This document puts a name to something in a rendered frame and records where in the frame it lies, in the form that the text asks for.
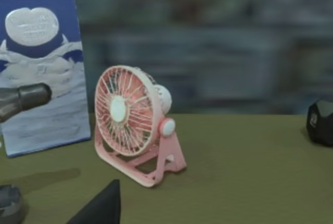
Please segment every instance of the fan guard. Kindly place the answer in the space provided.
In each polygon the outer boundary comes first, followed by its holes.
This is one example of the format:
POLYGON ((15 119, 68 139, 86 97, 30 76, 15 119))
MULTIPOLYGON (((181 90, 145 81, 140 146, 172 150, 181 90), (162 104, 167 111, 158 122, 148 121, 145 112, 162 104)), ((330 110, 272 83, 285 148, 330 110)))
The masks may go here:
POLYGON ((164 116, 155 85, 140 69, 119 65, 102 74, 95 94, 98 155, 146 187, 159 183, 164 171, 186 167, 175 121, 164 116), (104 142, 112 152, 106 150, 104 142), (125 161, 122 156, 133 159, 125 161), (158 158, 156 170, 145 174, 138 169, 154 157, 158 158))

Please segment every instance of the brown table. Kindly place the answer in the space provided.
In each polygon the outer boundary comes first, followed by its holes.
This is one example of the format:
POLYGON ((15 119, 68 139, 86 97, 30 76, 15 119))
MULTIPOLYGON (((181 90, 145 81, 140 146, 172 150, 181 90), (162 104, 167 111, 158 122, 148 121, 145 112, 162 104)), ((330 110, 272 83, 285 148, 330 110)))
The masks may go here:
POLYGON ((176 115, 188 169, 146 189, 99 159, 88 141, 8 159, 24 224, 69 220, 121 180, 122 224, 332 224, 333 150, 310 144, 302 116, 176 115))

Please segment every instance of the carton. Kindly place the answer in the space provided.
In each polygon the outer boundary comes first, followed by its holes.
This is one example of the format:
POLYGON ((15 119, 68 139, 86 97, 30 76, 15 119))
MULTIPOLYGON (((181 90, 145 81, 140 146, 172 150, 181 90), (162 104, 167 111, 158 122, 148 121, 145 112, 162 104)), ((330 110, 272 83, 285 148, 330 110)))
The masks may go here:
POLYGON ((2 124, 9 157, 89 140, 75 0, 0 0, 0 87, 48 84, 49 104, 2 124))

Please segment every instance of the dark object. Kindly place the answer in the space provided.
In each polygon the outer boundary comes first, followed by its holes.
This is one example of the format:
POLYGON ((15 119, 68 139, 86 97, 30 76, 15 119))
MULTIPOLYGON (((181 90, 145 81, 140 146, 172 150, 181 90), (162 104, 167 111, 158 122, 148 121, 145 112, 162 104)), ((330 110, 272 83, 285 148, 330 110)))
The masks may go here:
POLYGON ((34 84, 19 88, 0 88, 0 123, 12 116, 50 102, 51 89, 46 84, 34 84))
POLYGON ((333 100, 321 99, 309 107, 306 129, 313 142, 333 147, 333 100))
POLYGON ((18 187, 0 186, 0 223, 18 224, 23 217, 23 200, 18 187))
POLYGON ((119 224, 120 213, 120 183, 114 180, 67 224, 119 224))

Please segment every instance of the fan stand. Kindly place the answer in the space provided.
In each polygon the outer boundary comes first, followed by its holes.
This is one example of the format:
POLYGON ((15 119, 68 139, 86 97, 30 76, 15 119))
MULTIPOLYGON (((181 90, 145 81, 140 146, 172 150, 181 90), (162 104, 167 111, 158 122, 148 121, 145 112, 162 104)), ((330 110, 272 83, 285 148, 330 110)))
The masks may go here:
POLYGON ((121 159, 118 153, 106 151, 103 145, 103 137, 96 125, 95 149, 98 156, 105 162, 148 188, 160 183, 165 171, 176 173, 187 166, 176 132, 171 133, 167 137, 161 135, 159 145, 153 146, 148 152, 127 162, 121 159), (148 162, 154 157, 157 157, 156 170, 149 174, 144 174, 137 169, 139 165, 148 162))

